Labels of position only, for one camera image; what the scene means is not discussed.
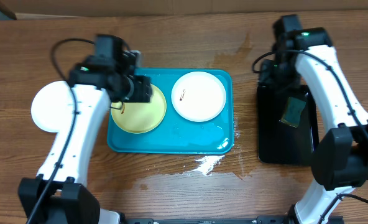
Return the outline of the green yellow sponge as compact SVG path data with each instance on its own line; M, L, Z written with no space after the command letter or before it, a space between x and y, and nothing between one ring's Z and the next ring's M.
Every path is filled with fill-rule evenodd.
M280 122L297 128L300 124L301 114L306 106L306 102L298 98L289 97Z

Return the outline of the black rectangular tray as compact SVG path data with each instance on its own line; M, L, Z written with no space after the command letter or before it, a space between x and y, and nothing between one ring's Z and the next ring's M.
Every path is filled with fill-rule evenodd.
M297 128L280 122L289 97L306 102ZM258 155L270 164L309 166L319 143L316 104L308 86L276 93L257 87Z

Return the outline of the white plate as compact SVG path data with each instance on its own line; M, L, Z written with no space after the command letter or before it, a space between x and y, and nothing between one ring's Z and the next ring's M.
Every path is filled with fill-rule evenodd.
M38 128L57 133L71 125L73 100L65 81L49 83L38 91L30 110L32 120Z
M190 72L180 77L172 88L175 111L193 122L205 122L217 117L226 104L223 83L208 72Z

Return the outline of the teal plastic tray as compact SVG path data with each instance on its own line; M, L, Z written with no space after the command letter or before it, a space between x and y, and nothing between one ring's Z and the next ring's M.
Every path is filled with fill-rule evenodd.
M181 117L173 108L171 93L175 82L189 68L138 68L136 75L150 77L167 101L162 122L153 130L132 134L121 129L109 116L108 146L116 152L151 154L225 154L234 144L234 113L232 78L224 70L205 69L222 82L226 90L226 104L212 120L197 123Z

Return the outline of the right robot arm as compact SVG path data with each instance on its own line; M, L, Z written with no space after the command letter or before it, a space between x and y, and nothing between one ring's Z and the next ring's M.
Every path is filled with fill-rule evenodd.
M342 223L333 210L368 180L368 112L341 70L322 27L297 15L273 25L272 50L257 70L258 156L264 163L311 168L313 180L286 215L258 223Z

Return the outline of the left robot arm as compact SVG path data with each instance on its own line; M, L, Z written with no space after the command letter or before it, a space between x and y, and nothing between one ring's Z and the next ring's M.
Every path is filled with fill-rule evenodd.
M67 103L53 146L35 178L23 178L18 196L28 223L125 223L124 215L102 209L86 188L88 167L96 138L112 103L148 103L150 78L136 75L140 52L114 35L98 34L94 54L75 64L69 76L58 65L56 51L50 60L61 77Z

